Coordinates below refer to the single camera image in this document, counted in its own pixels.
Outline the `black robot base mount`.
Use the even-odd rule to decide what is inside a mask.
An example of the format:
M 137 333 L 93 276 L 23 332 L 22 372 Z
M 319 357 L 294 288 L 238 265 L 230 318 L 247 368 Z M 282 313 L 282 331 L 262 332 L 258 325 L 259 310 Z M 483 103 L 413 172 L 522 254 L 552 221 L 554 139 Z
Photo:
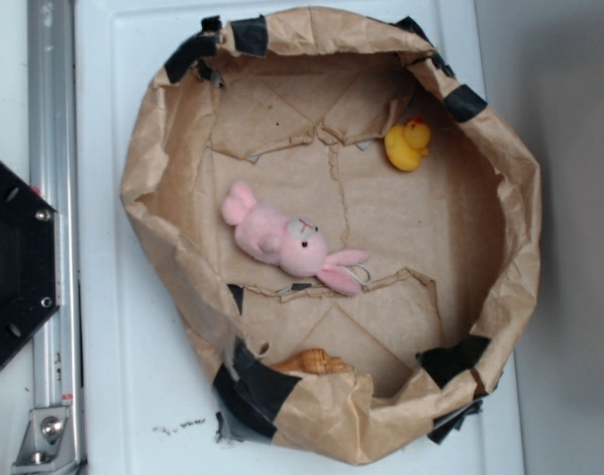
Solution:
M 0 371 L 59 307 L 57 217 L 0 161 Z

